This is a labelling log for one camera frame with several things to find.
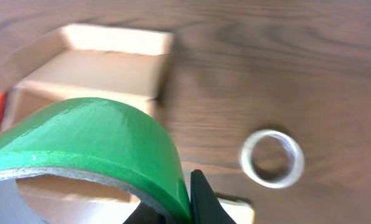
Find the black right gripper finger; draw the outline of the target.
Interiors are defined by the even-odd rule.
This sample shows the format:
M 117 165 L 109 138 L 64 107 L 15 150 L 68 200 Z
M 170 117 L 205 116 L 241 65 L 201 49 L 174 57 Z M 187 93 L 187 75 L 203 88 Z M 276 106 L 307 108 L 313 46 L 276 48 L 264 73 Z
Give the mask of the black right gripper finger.
M 191 172 L 191 212 L 193 224 L 235 224 L 223 209 L 203 172 Z

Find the white tape roll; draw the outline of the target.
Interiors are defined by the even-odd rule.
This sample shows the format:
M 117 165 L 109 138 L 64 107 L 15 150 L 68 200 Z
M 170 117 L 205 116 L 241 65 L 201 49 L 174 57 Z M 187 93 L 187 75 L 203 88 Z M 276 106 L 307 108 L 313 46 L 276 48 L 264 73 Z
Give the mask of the white tape roll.
M 289 159 L 285 174 L 281 174 L 273 180 L 265 180 L 260 177 L 251 161 L 255 146 L 264 138 L 278 140 Z M 284 189 L 292 186 L 301 178 L 305 159 L 301 147 L 291 136 L 274 129 L 261 129 L 252 133 L 243 143 L 240 150 L 239 163 L 242 171 L 256 183 L 271 189 Z

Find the green tape roll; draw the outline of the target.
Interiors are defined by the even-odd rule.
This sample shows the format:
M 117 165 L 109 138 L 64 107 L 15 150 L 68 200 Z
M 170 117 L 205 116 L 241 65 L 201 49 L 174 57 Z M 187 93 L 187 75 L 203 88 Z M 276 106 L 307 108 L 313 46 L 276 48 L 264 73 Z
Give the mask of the green tape roll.
M 74 98 L 0 133 L 0 181 L 52 174 L 130 191 L 174 223 L 190 223 L 179 154 L 167 131 L 130 105 Z

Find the yellow sticky note pad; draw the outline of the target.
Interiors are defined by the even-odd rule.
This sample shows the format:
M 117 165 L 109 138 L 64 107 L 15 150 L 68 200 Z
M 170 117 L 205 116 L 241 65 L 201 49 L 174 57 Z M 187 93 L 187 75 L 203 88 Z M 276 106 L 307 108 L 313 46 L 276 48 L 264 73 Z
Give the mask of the yellow sticky note pad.
M 255 211 L 253 207 L 243 201 L 231 201 L 222 198 L 218 199 L 222 208 L 233 219 L 236 224 L 253 224 Z

